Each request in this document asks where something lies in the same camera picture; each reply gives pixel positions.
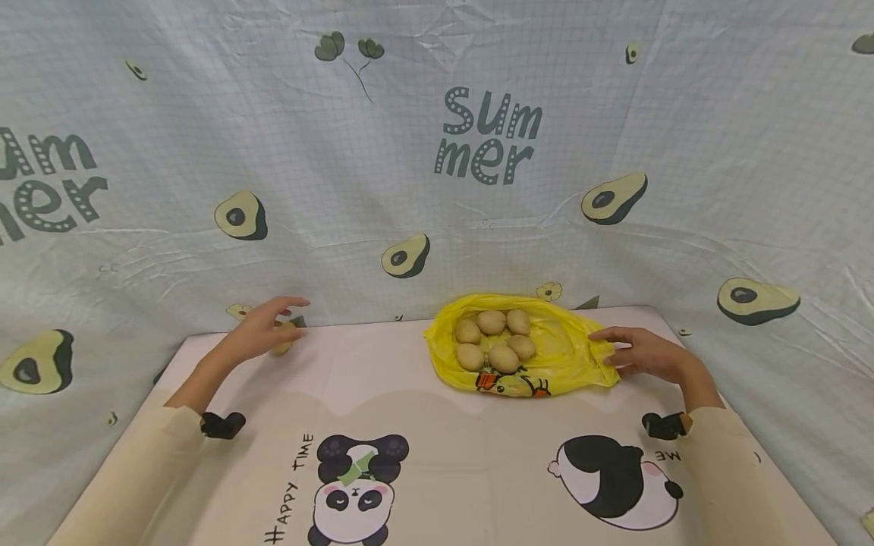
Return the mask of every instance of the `potato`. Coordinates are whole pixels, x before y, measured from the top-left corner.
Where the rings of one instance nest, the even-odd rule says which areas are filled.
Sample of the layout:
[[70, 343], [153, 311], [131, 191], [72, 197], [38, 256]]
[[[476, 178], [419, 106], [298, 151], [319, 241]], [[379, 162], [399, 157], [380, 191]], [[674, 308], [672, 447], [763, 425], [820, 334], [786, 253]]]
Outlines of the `potato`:
[[513, 309], [507, 313], [507, 329], [520, 335], [531, 333], [531, 318], [522, 309]]
[[462, 343], [455, 349], [458, 363], [467, 371], [479, 371], [485, 363], [485, 355], [473, 343]]
[[481, 337], [482, 332], [476, 326], [476, 322], [470, 319], [461, 319], [455, 324], [455, 339], [458, 340], [458, 343], [477, 344], [480, 342]]
[[489, 351], [489, 366], [503, 374], [516, 373], [519, 357], [507, 345], [496, 345]]
[[476, 326], [485, 335], [496, 335], [503, 332], [503, 327], [507, 324], [507, 317], [500, 311], [483, 311], [476, 316]]
[[[295, 328], [297, 328], [297, 327], [296, 327], [294, 324], [292, 324], [291, 322], [288, 322], [288, 321], [287, 321], [287, 322], [283, 322], [283, 323], [282, 323], [282, 326], [277, 326], [276, 328], [277, 328], [277, 329], [278, 329], [278, 328], [291, 328], [291, 329], [295, 329]], [[288, 352], [289, 349], [291, 349], [291, 344], [292, 344], [292, 343], [294, 343], [294, 342], [284, 342], [284, 343], [280, 343], [279, 345], [277, 345], [277, 346], [273, 347], [272, 349], [270, 349], [270, 354], [271, 354], [271, 355], [274, 355], [274, 356], [282, 356], [282, 355], [286, 354], [286, 353]]]
[[530, 360], [538, 352], [538, 348], [531, 338], [524, 335], [512, 336], [507, 342], [507, 346], [513, 349], [513, 352], [516, 353], [522, 362]]

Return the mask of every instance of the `pink cheek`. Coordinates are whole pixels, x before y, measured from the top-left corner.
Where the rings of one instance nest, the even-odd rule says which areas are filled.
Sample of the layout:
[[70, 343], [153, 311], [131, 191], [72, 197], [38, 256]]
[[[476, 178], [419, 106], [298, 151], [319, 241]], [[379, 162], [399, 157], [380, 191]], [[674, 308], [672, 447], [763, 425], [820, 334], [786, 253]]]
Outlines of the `pink cheek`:
[[662, 473], [662, 471], [659, 470], [655, 463], [645, 462], [641, 466], [643, 467], [643, 472], [649, 474], [650, 476], [657, 476]]

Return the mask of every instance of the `panda print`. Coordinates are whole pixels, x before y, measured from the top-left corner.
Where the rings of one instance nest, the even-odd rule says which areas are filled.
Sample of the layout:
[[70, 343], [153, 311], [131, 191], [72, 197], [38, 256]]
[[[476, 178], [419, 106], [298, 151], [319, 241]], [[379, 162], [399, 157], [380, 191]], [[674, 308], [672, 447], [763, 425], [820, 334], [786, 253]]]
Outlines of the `panda print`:
[[606, 436], [579, 436], [558, 449], [549, 472], [589, 514], [620, 529], [647, 531], [674, 519], [683, 489], [643, 450]]
[[326, 438], [316, 451], [322, 486], [316, 491], [310, 546], [381, 546], [388, 538], [386, 524], [394, 503], [391, 484], [409, 452], [398, 434], [369, 441], [341, 434]]

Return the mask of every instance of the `sleeve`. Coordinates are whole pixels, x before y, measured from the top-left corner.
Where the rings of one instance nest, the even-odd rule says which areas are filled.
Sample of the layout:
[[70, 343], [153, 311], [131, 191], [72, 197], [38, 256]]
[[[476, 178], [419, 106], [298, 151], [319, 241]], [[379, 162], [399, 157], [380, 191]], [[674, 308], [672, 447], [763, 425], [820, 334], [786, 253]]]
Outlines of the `sleeve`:
[[756, 442], [737, 413], [698, 408], [683, 442], [701, 495], [712, 546], [782, 546], [790, 544], [787, 523], [763, 479]]
[[109, 454], [48, 546], [138, 544], [204, 441], [200, 416], [186, 407], [162, 407], [131, 432]]

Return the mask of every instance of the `backdrop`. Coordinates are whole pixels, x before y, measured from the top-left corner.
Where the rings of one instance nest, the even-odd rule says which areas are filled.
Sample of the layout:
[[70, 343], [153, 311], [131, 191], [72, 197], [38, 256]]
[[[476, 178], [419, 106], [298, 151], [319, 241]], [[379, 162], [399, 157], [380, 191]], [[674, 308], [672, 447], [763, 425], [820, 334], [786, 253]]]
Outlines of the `backdrop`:
[[0, 503], [50, 536], [187, 336], [649, 304], [841, 544], [874, 505], [874, 10], [0, 6]]

